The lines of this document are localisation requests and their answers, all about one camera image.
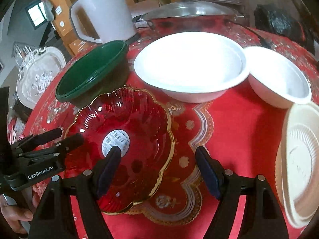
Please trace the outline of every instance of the red glass bowl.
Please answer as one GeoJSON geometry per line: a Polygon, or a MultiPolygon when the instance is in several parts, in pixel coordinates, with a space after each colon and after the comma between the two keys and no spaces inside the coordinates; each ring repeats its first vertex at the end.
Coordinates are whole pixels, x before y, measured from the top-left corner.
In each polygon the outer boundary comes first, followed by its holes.
{"type": "Polygon", "coordinates": [[[103,159],[113,145],[122,160],[112,185],[99,201],[106,214],[125,213],[152,197],[174,154],[171,117],[147,90],[120,88],[83,108],[66,137],[80,132],[84,144],[67,154],[65,177],[82,173],[103,159]]]}

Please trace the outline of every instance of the tablecloth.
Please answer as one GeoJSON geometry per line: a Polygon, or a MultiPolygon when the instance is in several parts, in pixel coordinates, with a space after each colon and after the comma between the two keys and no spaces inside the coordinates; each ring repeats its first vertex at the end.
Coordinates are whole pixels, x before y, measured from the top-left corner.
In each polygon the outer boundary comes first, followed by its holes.
{"type": "MultiPolygon", "coordinates": [[[[207,27],[203,31],[227,36],[243,47],[259,45],[256,35],[238,25],[207,27]]],[[[312,89],[313,101],[318,104],[319,74],[313,56],[287,38],[255,31],[270,42],[273,50],[286,56],[304,72],[312,89]]],[[[286,110],[276,109],[262,101],[247,80],[229,89],[222,97],[207,103],[187,104],[169,98],[161,90],[141,81],[134,72],[136,55],[159,38],[150,29],[140,29],[139,32],[140,40],[130,45],[128,53],[131,73],[127,85],[148,89],[158,101],[166,105],[172,116],[175,152],[159,190],[151,199],[135,206],[129,215],[104,215],[104,219],[115,239],[203,238],[218,201],[201,182],[194,158],[196,147],[205,146],[212,158],[238,175],[255,177],[263,174],[276,193],[275,158],[286,110]]],[[[33,110],[24,130],[25,136],[57,127],[63,130],[64,136],[79,109],[68,102],[58,102],[55,99],[55,88],[65,71],[93,48],[82,51],[56,76],[33,110]]],[[[40,195],[48,182],[46,180],[37,185],[40,195]]],[[[77,202],[74,197],[71,201],[79,236],[87,238],[77,202]]],[[[230,239],[237,238],[244,205],[245,197],[242,196],[230,239]]],[[[292,228],[287,220],[286,223],[290,238],[297,238],[301,230],[292,228]]]]}

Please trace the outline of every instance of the hand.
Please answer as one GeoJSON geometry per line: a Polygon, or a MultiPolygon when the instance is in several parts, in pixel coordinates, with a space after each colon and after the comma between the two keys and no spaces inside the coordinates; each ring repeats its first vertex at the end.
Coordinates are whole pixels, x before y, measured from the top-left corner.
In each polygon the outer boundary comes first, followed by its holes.
{"type": "Polygon", "coordinates": [[[18,234],[26,234],[26,230],[19,221],[31,221],[33,219],[32,212],[17,206],[9,206],[3,195],[0,196],[0,206],[1,213],[12,230],[18,234]]]}

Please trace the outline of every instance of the white pitcher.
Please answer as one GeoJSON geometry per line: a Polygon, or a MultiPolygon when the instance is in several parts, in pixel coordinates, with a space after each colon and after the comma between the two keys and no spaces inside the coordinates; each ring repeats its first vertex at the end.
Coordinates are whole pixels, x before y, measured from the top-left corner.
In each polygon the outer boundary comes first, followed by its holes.
{"type": "Polygon", "coordinates": [[[128,40],[137,33],[125,0],[78,0],[70,8],[70,20],[79,39],[98,44],[128,40]],[[99,38],[83,32],[80,10],[85,12],[99,38]]]}

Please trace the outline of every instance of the screw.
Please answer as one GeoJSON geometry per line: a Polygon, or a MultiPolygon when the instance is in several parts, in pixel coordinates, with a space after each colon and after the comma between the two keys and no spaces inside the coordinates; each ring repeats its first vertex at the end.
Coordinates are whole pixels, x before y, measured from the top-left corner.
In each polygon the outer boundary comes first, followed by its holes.
{"type": "Polygon", "coordinates": [[[261,174],[259,174],[258,176],[257,176],[257,178],[258,178],[258,180],[260,180],[260,181],[264,181],[266,178],[265,178],[265,176],[264,175],[261,175],[261,174]]]}
{"type": "Polygon", "coordinates": [[[233,173],[232,170],[227,169],[227,170],[225,170],[225,174],[228,175],[228,176],[232,176],[234,173],[233,173]]]}
{"type": "Polygon", "coordinates": [[[54,175],[51,180],[52,180],[53,182],[57,182],[57,181],[59,180],[59,178],[60,178],[60,177],[59,177],[58,175],[54,175]]]}
{"type": "Polygon", "coordinates": [[[84,176],[90,176],[92,174],[92,171],[91,170],[85,170],[83,172],[84,176]]]}

